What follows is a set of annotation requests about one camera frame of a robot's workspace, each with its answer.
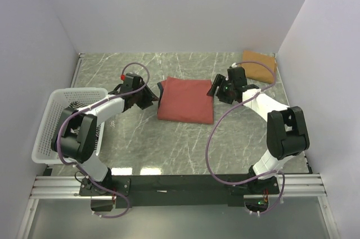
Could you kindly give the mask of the tan tank top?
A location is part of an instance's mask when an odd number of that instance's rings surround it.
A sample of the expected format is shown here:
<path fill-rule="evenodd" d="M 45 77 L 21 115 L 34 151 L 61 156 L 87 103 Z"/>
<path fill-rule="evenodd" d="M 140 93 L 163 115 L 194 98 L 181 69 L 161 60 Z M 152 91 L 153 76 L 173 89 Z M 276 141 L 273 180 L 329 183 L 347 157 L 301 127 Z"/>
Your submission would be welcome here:
<path fill-rule="evenodd" d="M 276 74 L 277 63 L 275 57 L 245 50 L 242 53 L 242 60 L 254 62 L 242 64 L 248 79 L 268 84 L 274 82 L 275 79 L 271 72 Z"/>

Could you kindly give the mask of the red printed tank top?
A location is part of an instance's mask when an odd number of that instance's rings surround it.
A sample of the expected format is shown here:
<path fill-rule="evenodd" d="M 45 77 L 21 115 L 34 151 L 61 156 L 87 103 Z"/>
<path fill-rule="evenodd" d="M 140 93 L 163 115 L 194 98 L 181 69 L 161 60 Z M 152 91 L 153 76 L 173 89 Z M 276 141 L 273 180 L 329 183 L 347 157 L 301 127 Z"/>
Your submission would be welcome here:
<path fill-rule="evenodd" d="M 167 77 L 158 82 L 157 118 L 180 123 L 213 124 L 213 98 L 207 93 L 210 80 Z"/>

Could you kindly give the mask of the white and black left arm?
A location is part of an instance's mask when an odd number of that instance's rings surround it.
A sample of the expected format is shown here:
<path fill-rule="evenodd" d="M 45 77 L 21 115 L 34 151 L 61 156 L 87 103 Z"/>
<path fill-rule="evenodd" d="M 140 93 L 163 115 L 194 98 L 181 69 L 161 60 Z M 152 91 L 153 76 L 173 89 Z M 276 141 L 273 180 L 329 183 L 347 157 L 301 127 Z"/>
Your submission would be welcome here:
<path fill-rule="evenodd" d="M 71 165 L 76 165 L 93 182 L 92 188 L 99 195 L 106 195 L 114 188 L 111 169 L 95 153 L 98 126 L 134 105 L 144 110 L 159 100 L 141 76 L 126 73 L 121 80 L 100 101 L 78 109 L 65 108 L 51 141 L 51 149 L 61 161 L 70 158 Z"/>

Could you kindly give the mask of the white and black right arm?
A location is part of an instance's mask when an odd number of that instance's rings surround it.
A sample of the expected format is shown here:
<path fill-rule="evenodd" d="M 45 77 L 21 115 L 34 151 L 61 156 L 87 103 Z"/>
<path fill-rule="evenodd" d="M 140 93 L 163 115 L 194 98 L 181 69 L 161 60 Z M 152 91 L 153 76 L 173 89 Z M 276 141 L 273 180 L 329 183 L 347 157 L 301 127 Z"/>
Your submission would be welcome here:
<path fill-rule="evenodd" d="M 216 75 L 207 95 L 217 96 L 221 102 L 239 104 L 230 108 L 215 124 L 218 126 L 234 109 L 245 106 L 257 113 L 267 123 L 267 150 L 249 168 L 248 178 L 239 182 L 220 179 L 209 164 L 209 146 L 216 130 L 213 128 L 205 148 L 205 162 L 210 175 L 228 186 L 247 185 L 252 193 L 260 193 L 268 187 L 276 174 L 280 174 L 284 164 L 309 148 L 309 135 L 303 110 L 298 106 L 287 106 L 264 93 L 273 85 L 264 88 L 248 84 L 244 74 Z"/>

